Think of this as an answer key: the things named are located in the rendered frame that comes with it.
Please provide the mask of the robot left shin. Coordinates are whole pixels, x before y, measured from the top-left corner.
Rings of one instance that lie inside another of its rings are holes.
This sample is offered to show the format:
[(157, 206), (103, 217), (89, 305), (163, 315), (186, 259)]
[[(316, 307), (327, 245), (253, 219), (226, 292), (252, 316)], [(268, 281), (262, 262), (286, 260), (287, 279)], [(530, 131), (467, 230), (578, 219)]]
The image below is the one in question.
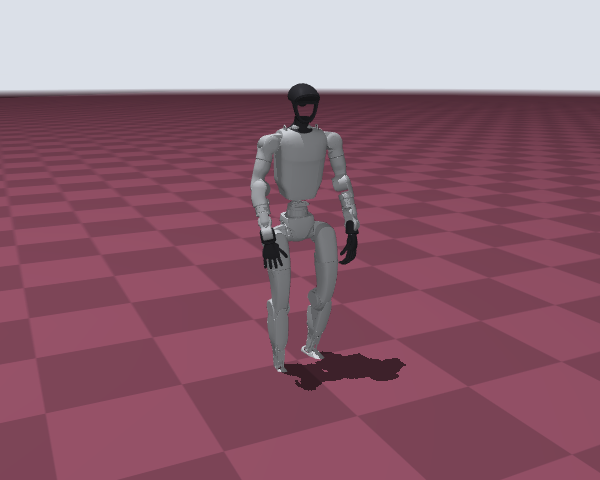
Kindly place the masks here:
[[(313, 308), (311, 305), (307, 308), (307, 341), (306, 351), (311, 353), (312, 350), (317, 349), (322, 333), (324, 332), (330, 312), (332, 301), (326, 302), (323, 308)], [(315, 346), (316, 345), (316, 346)], [(315, 349), (314, 349), (315, 346)]]

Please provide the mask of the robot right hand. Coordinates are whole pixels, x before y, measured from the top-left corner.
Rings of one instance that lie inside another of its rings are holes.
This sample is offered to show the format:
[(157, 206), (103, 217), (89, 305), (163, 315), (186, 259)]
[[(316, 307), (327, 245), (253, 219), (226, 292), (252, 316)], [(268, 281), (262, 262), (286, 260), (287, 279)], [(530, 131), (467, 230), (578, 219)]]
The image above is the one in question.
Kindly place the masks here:
[(279, 248), (279, 245), (277, 243), (275, 243), (276, 236), (275, 236), (275, 231), (273, 228), (272, 228), (272, 233), (273, 233), (273, 239), (264, 241), (261, 230), (260, 230), (261, 242), (262, 242), (262, 244), (265, 244), (264, 248), (263, 248), (263, 252), (262, 252), (263, 258), (264, 258), (264, 268), (265, 269), (267, 268), (267, 259), (269, 261), (269, 268), (272, 269), (272, 260), (271, 259), (273, 259), (274, 266), (277, 269), (278, 266), (277, 266), (276, 259), (278, 259), (280, 266), (283, 266), (283, 263), (280, 258), (280, 253), (283, 254), (285, 258), (288, 257), (288, 255), (282, 249)]

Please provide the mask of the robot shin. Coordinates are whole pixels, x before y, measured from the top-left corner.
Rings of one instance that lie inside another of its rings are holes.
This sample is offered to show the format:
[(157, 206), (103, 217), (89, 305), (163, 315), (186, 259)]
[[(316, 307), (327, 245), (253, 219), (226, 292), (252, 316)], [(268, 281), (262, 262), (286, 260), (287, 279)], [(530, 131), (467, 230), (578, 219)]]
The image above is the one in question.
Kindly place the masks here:
[[(332, 301), (326, 302), (323, 308), (313, 308), (311, 305), (307, 308), (307, 341), (306, 351), (311, 353), (312, 350), (317, 349), (322, 333), (324, 332), (330, 312)], [(316, 346), (315, 346), (316, 345)], [(314, 349), (315, 346), (315, 349)]]
[(274, 311), (272, 299), (267, 301), (267, 326), (270, 342), (273, 350), (273, 362), (275, 369), (284, 367), (285, 347), (288, 342), (289, 318), (286, 309), (280, 309), (278, 316)]

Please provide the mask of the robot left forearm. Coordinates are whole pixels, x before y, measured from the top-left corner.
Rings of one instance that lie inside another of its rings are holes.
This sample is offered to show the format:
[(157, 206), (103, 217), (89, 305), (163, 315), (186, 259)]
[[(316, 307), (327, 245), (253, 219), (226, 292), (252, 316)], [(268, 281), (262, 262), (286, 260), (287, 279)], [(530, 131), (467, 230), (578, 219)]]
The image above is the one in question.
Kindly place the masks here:
[(339, 200), (341, 201), (342, 212), (344, 216), (344, 226), (346, 228), (346, 222), (348, 220), (352, 220), (354, 223), (354, 231), (358, 230), (360, 227), (360, 222), (357, 219), (357, 210), (354, 202), (354, 193), (351, 185), (350, 178), (348, 175), (345, 175), (346, 183), (348, 187), (348, 191), (341, 192), (339, 196)]

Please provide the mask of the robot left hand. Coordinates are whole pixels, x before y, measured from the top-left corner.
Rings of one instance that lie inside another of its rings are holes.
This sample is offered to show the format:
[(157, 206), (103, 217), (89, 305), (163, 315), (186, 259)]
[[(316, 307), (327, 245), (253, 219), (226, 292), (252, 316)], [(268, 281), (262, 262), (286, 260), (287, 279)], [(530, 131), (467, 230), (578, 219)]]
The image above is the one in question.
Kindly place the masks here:
[(352, 220), (348, 220), (346, 222), (346, 230), (345, 233), (348, 234), (347, 244), (344, 249), (340, 252), (342, 256), (346, 251), (346, 257), (343, 261), (340, 261), (341, 264), (347, 264), (351, 262), (356, 257), (356, 249), (357, 249), (357, 235), (359, 233), (358, 230), (354, 231), (354, 223)]

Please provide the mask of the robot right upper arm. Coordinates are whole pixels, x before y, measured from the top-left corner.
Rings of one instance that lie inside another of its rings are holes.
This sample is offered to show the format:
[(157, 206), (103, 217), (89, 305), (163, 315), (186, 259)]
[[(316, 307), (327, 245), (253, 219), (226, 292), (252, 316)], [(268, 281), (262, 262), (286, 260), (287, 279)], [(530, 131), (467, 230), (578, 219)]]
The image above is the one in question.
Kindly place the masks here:
[(270, 170), (272, 155), (277, 152), (281, 143), (281, 134), (275, 133), (262, 136), (257, 143), (257, 155), (254, 164), (250, 189), (256, 181), (264, 182), (266, 186), (265, 197), (270, 193), (270, 185), (264, 180)]

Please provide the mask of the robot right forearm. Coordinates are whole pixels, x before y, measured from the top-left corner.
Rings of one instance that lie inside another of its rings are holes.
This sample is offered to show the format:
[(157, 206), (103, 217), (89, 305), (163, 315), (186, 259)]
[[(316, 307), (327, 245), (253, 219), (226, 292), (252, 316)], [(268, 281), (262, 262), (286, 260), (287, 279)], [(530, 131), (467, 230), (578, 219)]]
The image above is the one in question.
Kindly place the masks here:
[(269, 208), (270, 202), (269, 199), (265, 197), (265, 193), (266, 186), (264, 182), (256, 181), (253, 183), (251, 191), (251, 200), (253, 207), (256, 211), (256, 217), (259, 217), (258, 225), (261, 228), (261, 233), (264, 241), (273, 239), (273, 233), (271, 228), (272, 219), (269, 216), (271, 214)]

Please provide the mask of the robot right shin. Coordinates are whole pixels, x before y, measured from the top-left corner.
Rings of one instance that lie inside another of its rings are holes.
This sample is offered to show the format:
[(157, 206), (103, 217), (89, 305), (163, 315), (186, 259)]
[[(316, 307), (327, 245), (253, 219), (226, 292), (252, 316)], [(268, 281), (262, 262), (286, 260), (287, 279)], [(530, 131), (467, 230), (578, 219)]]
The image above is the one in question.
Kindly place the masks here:
[(267, 301), (267, 326), (270, 342), (273, 350), (273, 362), (275, 369), (284, 367), (285, 347), (288, 342), (289, 318), (286, 309), (280, 309), (278, 316), (274, 311), (272, 299)]

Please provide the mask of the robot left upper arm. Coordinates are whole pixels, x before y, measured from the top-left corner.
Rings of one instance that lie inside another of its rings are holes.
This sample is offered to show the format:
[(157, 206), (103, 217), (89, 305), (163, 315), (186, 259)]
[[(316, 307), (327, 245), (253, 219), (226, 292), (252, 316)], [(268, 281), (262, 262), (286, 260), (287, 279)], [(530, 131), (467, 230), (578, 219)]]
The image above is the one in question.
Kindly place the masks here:
[(343, 141), (339, 134), (335, 132), (324, 131), (327, 137), (327, 150), (331, 167), (335, 177), (332, 178), (332, 184), (335, 191), (348, 190), (346, 178), (346, 161), (342, 148)]

